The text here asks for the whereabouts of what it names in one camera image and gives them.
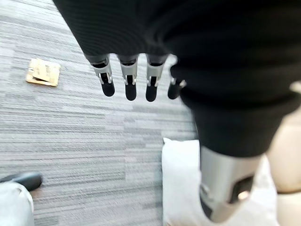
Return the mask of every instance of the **robotic finger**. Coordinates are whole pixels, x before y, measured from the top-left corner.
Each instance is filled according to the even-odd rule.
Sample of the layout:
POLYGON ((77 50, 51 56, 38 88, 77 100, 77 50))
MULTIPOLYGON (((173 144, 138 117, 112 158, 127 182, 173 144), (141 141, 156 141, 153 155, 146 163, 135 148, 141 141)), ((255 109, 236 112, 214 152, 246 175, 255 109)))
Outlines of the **robotic finger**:
POLYGON ((92 64, 93 69, 102 85, 103 93, 107 97, 111 97, 115 93, 115 87, 112 78, 112 69, 110 65, 110 56, 105 55, 104 59, 92 64))
POLYGON ((167 93, 169 99, 176 99, 180 95, 180 91, 185 85, 185 80, 178 80, 176 78, 172 78, 167 93))
POLYGON ((125 83, 126 97, 128 100, 135 100, 137 96, 137 59, 138 55, 123 56, 118 55, 121 65, 122 77, 125 83))
POLYGON ((161 78, 164 63, 168 55, 157 56, 146 54, 147 57, 147 69, 146 69, 146 93, 145 97, 149 102, 156 99, 158 81, 161 78))

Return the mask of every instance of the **white pillow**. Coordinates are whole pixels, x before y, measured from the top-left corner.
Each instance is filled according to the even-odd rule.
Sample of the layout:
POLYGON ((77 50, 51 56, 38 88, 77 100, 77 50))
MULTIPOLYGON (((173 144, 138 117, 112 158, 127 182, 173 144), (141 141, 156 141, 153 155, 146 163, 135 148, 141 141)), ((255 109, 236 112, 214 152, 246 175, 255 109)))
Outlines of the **white pillow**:
POLYGON ((266 156, 254 179, 250 198, 229 220, 210 222, 199 201, 199 142, 164 138, 162 149, 163 222, 165 226, 279 226, 277 192, 266 156))

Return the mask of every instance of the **gray carpet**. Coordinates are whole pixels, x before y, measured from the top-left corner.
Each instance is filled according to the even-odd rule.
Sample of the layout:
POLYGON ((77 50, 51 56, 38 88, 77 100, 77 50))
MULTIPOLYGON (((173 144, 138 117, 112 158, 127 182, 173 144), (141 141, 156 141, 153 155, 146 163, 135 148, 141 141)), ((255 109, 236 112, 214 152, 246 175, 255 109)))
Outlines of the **gray carpet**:
POLYGON ((145 100, 140 55, 137 99, 127 101, 116 56, 116 93, 100 82, 49 0, 0 1, 0 176, 38 170, 36 226, 162 225, 162 137, 196 138, 189 110, 169 100, 168 67, 145 100), (56 88, 25 81, 31 58, 59 63, 56 88))

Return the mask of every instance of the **black shoe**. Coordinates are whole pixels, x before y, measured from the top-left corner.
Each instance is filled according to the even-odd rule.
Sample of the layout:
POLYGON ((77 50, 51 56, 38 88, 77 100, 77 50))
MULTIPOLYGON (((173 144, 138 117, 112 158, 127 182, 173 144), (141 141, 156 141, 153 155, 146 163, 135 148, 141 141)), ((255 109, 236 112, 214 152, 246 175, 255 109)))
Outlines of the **black shoe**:
POLYGON ((14 181, 23 185, 29 192, 40 187, 43 181, 43 176, 38 172, 27 172, 9 175, 0 179, 0 183, 6 181, 14 181))

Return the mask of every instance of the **robotic hand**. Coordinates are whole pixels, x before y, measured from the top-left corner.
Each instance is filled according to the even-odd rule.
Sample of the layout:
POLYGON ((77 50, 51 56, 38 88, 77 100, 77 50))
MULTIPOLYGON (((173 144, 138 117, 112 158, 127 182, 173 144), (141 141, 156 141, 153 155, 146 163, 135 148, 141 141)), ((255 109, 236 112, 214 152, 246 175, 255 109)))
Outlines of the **robotic hand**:
POLYGON ((201 141, 200 204, 213 222, 248 198, 260 157, 300 95, 301 7, 294 0, 54 0, 103 92, 115 92, 118 55, 126 97, 136 97, 137 56, 146 53, 146 98, 156 98, 168 54, 168 96, 192 110, 201 141))

